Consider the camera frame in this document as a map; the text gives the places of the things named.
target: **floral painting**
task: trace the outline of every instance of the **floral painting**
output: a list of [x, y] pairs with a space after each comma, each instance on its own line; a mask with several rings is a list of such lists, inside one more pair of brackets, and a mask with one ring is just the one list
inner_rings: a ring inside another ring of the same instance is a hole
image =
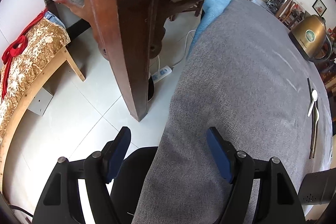
[[324, 12], [327, 10], [327, 7], [323, 4], [322, 0], [316, 0], [313, 4], [314, 10], [317, 12], [317, 14], [321, 17]]

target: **black baseboard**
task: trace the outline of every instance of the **black baseboard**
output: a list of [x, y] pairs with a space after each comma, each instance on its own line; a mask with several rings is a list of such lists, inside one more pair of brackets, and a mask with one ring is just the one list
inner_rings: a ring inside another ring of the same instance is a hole
[[76, 23], [72, 24], [67, 28], [70, 41], [74, 40], [77, 36], [79, 36], [82, 32], [85, 32], [90, 27], [90, 24], [84, 19], [80, 19]]

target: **silver bolt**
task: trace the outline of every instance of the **silver bolt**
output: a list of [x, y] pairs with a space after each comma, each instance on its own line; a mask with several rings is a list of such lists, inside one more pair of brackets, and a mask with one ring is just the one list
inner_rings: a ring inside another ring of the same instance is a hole
[[100, 151], [95, 151], [92, 153], [92, 157], [94, 158], [99, 158], [101, 156], [101, 152]]
[[244, 151], [238, 151], [238, 152], [237, 152], [237, 156], [238, 156], [239, 158], [245, 158], [245, 157], [246, 157], [246, 153], [245, 153]]
[[277, 158], [277, 157], [273, 157], [273, 158], [272, 158], [272, 161], [273, 161], [275, 164], [280, 163], [280, 160], [279, 160], [279, 158]]
[[59, 157], [58, 160], [57, 160], [57, 162], [58, 162], [59, 164], [61, 164], [61, 163], [65, 162], [66, 159], [67, 159], [66, 157]]

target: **power strip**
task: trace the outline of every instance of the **power strip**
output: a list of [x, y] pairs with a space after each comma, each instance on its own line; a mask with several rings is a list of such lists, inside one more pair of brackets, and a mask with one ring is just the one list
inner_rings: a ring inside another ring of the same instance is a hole
[[157, 71], [156, 73], [154, 73], [152, 75], [153, 78], [153, 82], [154, 84], [158, 81], [160, 81], [161, 79], [165, 78], [167, 75], [169, 75], [172, 72], [171, 68], [168, 66], [163, 67], [162, 69], [160, 69], [160, 71]]

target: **red bow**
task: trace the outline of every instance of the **red bow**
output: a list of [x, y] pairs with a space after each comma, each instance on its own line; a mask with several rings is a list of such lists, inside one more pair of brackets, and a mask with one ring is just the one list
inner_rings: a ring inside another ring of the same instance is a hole
[[45, 8], [42, 12], [40, 12], [39, 15], [35, 17], [35, 19], [31, 23], [29, 23], [28, 26], [22, 31], [17, 40], [15, 40], [11, 45], [8, 46], [8, 48], [2, 55], [1, 59], [4, 65], [6, 65], [6, 69], [2, 80], [1, 102], [3, 101], [7, 93], [8, 76], [9, 76], [9, 70], [11, 68], [12, 59], [13, 57], [20, 55], [25, 50], [25, 48], [28, 45], [28, 39], [25, 36], [25, 34], [30, 30], [31, 27], [33, 27], [37, 22], [39, 22], [44, 17], [46, 11], [47, 8]]

